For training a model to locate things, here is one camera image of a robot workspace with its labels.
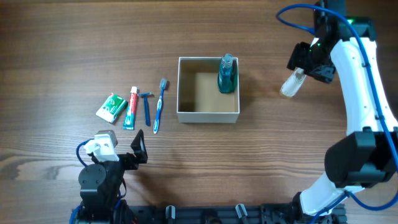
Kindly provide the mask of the red green Colgate toothpaste tube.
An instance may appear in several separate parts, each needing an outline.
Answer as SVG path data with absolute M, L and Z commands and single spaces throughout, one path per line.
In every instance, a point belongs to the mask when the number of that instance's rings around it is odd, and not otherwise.
M 134 122 L 136 115 L 136 103 L 137 103 L 137 92 L 136 86 L 131 87 L 130 97 L 127 106 L 126 117 L 123 124 L 123 129 L 134 130 Z

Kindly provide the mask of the white Pantene conditioner tube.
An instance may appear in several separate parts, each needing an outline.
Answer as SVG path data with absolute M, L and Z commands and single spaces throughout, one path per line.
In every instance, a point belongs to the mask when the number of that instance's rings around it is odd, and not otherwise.
M 303 85 L 306 77 L 307 76 L 304 74 L 304 70 L 297 68 L 282 85 L 279 92 L 280 96 L 283 98 L 293 97 Z

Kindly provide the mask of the blue disposable razor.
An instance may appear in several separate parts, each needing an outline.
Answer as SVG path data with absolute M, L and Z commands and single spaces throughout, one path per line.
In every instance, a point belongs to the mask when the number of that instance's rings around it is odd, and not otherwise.
M 146 92 L 146 93 L 139 93 L 138 96 L 141 97 L 144 100 L 144 116 L 145 116 L 145 122 L 146 126 L 150 126 L 150 114 L 149 114 L 149 102 L 148 102 L 148 97 L 152 95 L 151 92 Z

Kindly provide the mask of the white cardboard box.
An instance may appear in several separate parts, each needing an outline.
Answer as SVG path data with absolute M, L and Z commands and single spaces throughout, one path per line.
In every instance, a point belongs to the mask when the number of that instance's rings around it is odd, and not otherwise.
M 233 59 L 235 90 L 218 89 L 220 57 L 178 59 L 177 117 L 181 123 L 235 123 L 240 114 L 239 59 Z

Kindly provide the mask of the green white soap pack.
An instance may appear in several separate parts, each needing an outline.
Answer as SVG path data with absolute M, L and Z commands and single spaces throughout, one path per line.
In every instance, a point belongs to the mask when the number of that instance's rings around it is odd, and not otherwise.
M 111 93 L 96 112 L 96 115 L 109 123 L 114 123 L 126 105 L 127 101 L 124 98 Z

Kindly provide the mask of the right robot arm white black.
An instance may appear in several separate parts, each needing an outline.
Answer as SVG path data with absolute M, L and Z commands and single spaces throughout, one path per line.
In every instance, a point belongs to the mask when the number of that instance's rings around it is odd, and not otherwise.
M 280 94 L 293 97 L 307 77 L 323 83 L 338 77 L 347 117 L 346 136 L 327 150 L 324 173 L 289 207 L 293 220 L 315 223 L 397 172 L 397 120 L 380 78 L 372 20 L 348 16 L 344 1 L 318 1 L 310 9 L 314 38 L 295 46 Z

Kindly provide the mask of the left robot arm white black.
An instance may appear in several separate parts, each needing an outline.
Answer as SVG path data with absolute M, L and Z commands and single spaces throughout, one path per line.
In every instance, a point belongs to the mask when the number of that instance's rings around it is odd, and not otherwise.
M 132 152 L 116 154 L 118 144 L 113 130 L 98 131 L 95 136 L 78 145 L 79 160 L 83 147 L 93 161 L 83 164 L 78 181 L 82 202 L 72 211 L 69 223 L 138 223 L 138 217 L 129 208 L 120 191 L 126 188 L 124 172 L 137 170 L 147 163 L 144 132 L 139 130 L 131 143 Z

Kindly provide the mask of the blue Listerine mouthwash bottle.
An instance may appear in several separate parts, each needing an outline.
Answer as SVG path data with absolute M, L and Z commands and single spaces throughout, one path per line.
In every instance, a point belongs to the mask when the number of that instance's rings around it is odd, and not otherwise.
M 233 56 L 225 54 L 219 65 L 218 89 L 220 93 L 231 93 L 234 91 Z

